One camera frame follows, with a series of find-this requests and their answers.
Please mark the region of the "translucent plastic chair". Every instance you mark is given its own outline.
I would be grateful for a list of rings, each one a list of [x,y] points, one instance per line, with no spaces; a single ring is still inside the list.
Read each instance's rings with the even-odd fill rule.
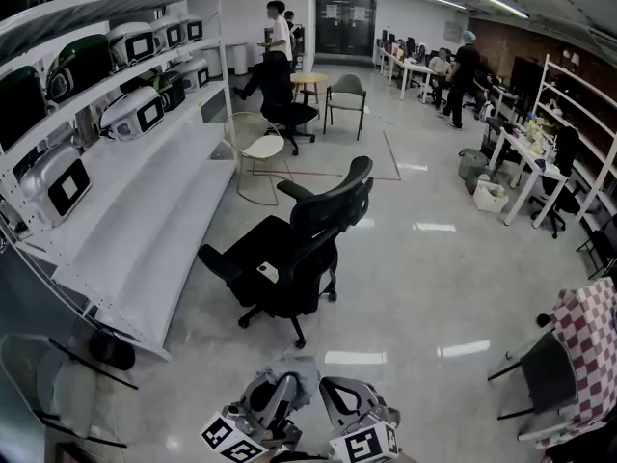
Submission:
[[[9,333],[0,339],[0,368],[43,426],[102,446],[127,448],[95,428],[98,383],[106,378],[132,390],[135,385],[41,335]]]

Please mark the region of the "pile of colourful small items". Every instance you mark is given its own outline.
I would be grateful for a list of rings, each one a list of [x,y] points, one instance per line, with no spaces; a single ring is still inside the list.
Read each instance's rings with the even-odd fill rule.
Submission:
[[[553,164],[557,154],[555,137],[532,120],[531,123],[513,124],[513,135],[531,158],[543,159],[546,164]]]

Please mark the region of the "white storage box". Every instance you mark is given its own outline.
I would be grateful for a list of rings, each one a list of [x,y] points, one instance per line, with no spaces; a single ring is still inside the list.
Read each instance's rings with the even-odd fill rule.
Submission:
[[[478,180],[473,199],[478,210],[499,214],[509,202],[505,189],[500,184]]]

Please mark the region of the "black double door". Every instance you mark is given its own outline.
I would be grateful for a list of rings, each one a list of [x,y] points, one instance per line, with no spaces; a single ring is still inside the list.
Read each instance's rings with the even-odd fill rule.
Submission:
[[[377,0],[316,0],[316,53],[371,57]]]

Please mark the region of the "round wooden table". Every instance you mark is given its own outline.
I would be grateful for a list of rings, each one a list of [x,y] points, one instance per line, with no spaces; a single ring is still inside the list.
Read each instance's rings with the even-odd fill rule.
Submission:
[[[319,104],[318,86],[327,81],[329,76],[321,72],[295,72],[290,75],[290,81],[294,89],[294,99],[298,94],[303,96],[303,103],[307,105],[313,98]]]

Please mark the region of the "red floor tape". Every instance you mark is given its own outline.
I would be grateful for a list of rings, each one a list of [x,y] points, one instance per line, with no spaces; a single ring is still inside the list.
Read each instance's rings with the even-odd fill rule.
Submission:
[[[360,139],[343,130],[317,134],[314,143],[299,143],[298,155],[293,155],[292,148],[286,146],[270,161],[256,162],[255,174],[272,172],[281,176],[343,178],[352,160],[360,156],[373,161],[370,175],[376,180],[401,179],[385,130],[366,131]]]

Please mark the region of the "small dark cabinet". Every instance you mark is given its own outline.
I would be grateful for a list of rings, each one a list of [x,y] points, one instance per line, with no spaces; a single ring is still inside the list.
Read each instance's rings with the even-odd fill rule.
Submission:
[[[305,28],[301,24],[294,24],[290,28],[292,40],[293,71],[298,71],[302,65],[302,57],[305,51]]]

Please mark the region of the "long white desk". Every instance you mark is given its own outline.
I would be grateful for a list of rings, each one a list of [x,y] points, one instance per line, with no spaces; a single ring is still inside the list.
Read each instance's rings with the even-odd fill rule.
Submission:
[[[417,72],[423,75],[423,80],[420,85],[420,102],[425,104],[428,97],[429,86],[433,70],[427,66],[420,65],[412,59],[399,60],[395,55],[386,51],[382,47],[376,47],[376,53],[379,57],[380,74],[388,79],[388,85],[393,84],[394,67],[399,67],[403,71],[402,83],[399,88],[399,99],[405,99],[406,91],[410,82],[411,74]]]

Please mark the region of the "brown round basket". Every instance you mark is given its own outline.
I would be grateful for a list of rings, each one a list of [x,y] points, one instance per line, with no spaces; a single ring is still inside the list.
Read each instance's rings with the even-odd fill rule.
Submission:
[[[470,195],[473,195],[479,181],[494,181],[494,173],[488,168],[471,167],[465,177],[465,186]]]

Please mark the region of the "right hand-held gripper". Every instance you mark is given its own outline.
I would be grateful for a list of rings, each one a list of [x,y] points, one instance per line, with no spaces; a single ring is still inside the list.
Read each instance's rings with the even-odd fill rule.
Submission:
[[[342,463],[386,463],[399,456],[400,412],[385,405],[371,384],[327,376],[319,392],[334,427],[329,445]]]

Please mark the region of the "black high-back office chair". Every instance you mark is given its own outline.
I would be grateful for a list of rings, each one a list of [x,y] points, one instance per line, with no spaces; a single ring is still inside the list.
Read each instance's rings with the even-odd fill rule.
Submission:
[[[296,136],[315,142],[314,134],[299,132],[298,127],[314,120],[318,110],[305,102],[293,100],[289,67],[283,60],[268,61],[264,65],[260,89],[263,97],[260,111],[263,117],[274,126],[282,128],[279,133],[291,143],[292,154],[297,156],[299,147]]]

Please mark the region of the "black swivel chair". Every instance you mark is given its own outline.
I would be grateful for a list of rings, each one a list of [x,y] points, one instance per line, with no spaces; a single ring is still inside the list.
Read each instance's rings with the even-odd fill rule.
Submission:
[[[566,180],[569,180],[574,168],[576,155],[579,151],[580,140],[578,132],[571,126],[561,127],[555,132],[554,141],[556,153],[553,165]],[[528,202],[530,204],[537,204],[540,208],[544,208],[548,205],[549,198],[556,189],[558,181],[549,177],[541,177],[541,183],[542,193],[539,196],[532,195]],[[576,199],[576,195],[583,191],[584,189],[582,186],[577,183],[573,191],[570,191],[564,186],[559,192],[554,204],[547,213],[552,228],[551,236],[553,239],[558,237],[559,231],[566,230],[566,223],[561,213],[577,214],[580,210],[580,204]]]

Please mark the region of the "white open rack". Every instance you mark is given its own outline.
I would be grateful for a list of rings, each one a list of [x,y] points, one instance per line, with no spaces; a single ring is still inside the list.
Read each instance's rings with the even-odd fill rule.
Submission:
[[[590,231],[598,229],[617,214],[617,99],[547,55],[532,114],[552,129],[577,131],[568,187],[583,186],[576,220]]]

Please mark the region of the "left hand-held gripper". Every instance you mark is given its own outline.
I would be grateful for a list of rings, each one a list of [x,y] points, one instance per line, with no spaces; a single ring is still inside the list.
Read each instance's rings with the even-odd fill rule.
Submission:
[[[297,388],[292,373],[276,383],[265,374],[258,375],[242,394],[241,403],[231,403],[206,422],[201,440],[226,463],[254,463],[262,456],[295,449],[302,431],[286,417]],[[251,411],[262,411],[262,422]]]

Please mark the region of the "grey storage bag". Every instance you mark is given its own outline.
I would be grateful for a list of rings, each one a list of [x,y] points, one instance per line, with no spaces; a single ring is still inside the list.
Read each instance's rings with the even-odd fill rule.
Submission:
[[[459,153],[458,176],[466,179],[472,169],[483,169],[489,164],[489,158],[479,150],[464,148]]]

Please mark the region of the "black round base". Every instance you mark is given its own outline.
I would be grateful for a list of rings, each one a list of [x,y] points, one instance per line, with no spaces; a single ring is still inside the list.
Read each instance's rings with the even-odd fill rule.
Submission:
[[[106,330],[94,331],[89,340],[91,356],[100,363],[122,371],[133,368],[136,361],[131,344]]]

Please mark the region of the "grey chair with black legs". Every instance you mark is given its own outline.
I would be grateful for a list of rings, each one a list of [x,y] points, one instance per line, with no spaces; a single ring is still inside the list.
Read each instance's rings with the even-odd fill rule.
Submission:
[[[553,331],[546,332],[522,354],[505,355],[505,366],[490,373],[489,382],[519,369],[527,387],[531,405],[523,410],[499,414],[498,421],[527,415],[542,415],[572,403],[577,395],[575,370],[563,343]]]

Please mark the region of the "small white desk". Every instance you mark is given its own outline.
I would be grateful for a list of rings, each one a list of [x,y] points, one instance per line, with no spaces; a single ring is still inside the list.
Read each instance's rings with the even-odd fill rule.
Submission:
[[[519,164],[518,171],[514,174],[510,182],[510,187],[516,187],[525,166],[528,166],[531,170],[531,174],[528,177],[519,197],[515,200],[510,211],[505,217],[505,226],[509,226],[515,216],[519,213],[523,203],[528,199],[531,189],[534,187],[538,177],[547,177],[557,182],[555,189],[550,195],[548,201],[545,203],[545,206],[541,209],[541,212],[532,218],[532,227],[534,229],[538,229],[543,220],[547,217],[550,209],[557,201],[557,198],[565,187],[568,178],[562,175],[560,170],[553,163],[549,162],[540,155],[535,154],[520,137],[516,137],[508,133],[504,127],[499,130],[496,147],[488,164],[488,168],[492,172],[496,171],[496,164],[505,143],[508,143],[522,159]]]

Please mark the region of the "black folding chair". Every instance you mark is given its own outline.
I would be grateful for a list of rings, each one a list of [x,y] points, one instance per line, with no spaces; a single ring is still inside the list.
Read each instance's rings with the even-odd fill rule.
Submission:
[[[617,243],[610,238],[608,225],[592,231],[576,252],[586,254],[591,262],[589,280],[605,277],[617,264]]]

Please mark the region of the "grey hooded jacket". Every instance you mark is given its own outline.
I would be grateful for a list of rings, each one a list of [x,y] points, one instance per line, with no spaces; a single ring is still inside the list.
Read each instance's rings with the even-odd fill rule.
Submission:
[[[321,379],[316,360],[312,356],[284,354],[261,368],[256,377],[265,375],[274,384],[291,374],[297,380],[296,394],[292,397],[291,409],[299,411],[309,405],[316,394]]]

